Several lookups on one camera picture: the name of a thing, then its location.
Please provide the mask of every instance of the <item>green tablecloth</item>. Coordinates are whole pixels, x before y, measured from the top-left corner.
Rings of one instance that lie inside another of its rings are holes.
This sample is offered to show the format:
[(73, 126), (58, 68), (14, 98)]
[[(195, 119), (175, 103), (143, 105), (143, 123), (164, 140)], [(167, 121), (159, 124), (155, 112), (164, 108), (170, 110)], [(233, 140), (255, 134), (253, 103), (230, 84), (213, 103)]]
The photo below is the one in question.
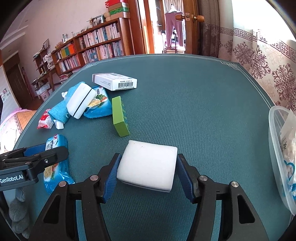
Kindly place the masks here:
[[(61, 93), (80, 81), (90, 86), (92, 74), (115, 72), (138, 79), (133, 90), (120, 95), (131, 135), (120, 138), (112, 116), (79, 120), (70, 118), (65, 129), (39, 129), (45, 109), (62, 101)], [(190, 165), (214, 181), (235, 180), (257, 210), (270, 240), (287, 228), (289, 211), (275, 184), (268, 147), (268, 112), (272, 101), (238, 64), (192, 55), (141, 55), (92, 63), (70, 78), (36, 112), (15, 148), (46, 142), (63, 134), (69, 144), (70, 174), (85, 180), (123, 153), (128, 140), (178, 147)], [(39, 183), (26, 188), (34, 222), (49, 195)], [(196, 205), (185, 198), (175, 176), (170, 193), (117, 183), (102, 205), (110, 237), (120, 240), (186, 240)], [(217, 202), (212, 240), (217, 240), (221, 203)], [(81, 204), (77, 207), (80, 240), (85, 240)]]

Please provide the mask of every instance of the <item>red and white wrapper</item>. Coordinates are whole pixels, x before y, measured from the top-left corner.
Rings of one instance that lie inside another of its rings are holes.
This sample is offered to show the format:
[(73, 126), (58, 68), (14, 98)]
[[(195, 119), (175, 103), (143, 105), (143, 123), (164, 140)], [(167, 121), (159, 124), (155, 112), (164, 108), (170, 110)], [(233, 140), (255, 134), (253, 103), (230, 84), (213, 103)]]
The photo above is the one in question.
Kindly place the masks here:
[(52, 119), (50, 118), (48, 111), (50, 109), (47, 109), (44, 114), (41, 116), (39, 122), (38, 122), (38, 127), (37, 129), (40, 128), (45, 128), (45, 129), (51, 129), (54, 122), (52, 121)]

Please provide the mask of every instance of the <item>pants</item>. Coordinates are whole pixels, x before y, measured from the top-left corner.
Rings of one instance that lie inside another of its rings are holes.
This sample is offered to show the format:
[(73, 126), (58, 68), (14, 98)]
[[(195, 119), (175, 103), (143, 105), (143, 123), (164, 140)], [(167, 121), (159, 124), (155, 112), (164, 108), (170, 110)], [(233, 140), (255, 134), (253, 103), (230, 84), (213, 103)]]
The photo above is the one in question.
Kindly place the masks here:
[(180, 46), (184, 46), (183, 31), (182, 31), (182, 21), (177, 21), (175, 15), (183, 14), (182, 12), (167, 12), (165, 13), (165, 33), (167, 37), (168, 47), (171, 44), (171, 36), (173, 34), (173, 29), (177, 30), (177, 36)]

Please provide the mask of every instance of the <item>door handle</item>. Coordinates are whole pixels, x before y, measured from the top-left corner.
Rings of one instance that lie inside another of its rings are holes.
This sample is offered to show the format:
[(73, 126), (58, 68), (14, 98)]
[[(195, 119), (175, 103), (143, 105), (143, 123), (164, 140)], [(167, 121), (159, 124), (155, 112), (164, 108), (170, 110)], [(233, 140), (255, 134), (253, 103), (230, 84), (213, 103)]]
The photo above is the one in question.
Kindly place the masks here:
[[(189, 20), (189, 16), (190, 16), (189, 14), (188, 14), (188, 16), (186, 15), (186, 21)], [(202, 15), (195, 16), (194, 14), (191, 14), (191, 17), (192, 17), (193, 22), (198, 21), (198, 22), (203, 23), (205, 21), (205, 17)], [(175, 15), (175, 19), (177, 21), (183, 21), (183, 19), (185, 19), (185, 16), (183, 16), (182, 14), (177, 14), (177, 15)]]

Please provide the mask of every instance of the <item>black stripe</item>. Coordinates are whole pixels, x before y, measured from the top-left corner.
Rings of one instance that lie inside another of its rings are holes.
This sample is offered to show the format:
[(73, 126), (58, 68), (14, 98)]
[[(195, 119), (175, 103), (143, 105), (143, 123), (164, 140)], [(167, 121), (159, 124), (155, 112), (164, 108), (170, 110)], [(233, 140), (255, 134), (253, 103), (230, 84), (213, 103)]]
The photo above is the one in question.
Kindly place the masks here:
[(73, 117), (74, 115), (76, 114), (77, 110), (79, 109), (79, 107), (81, 106), (81, 104), (83, 103), (83, 101), (85, 100), (85, 98), (88, 96), (88, 94), (91, 92), (92, 88), (90, 89), (90, 91), (87, 93), (87, 95), (84, 97), (84, 99), (81, 101), (80, 105), (77, 107), (76, 111), (74, 112), (73, 114)]

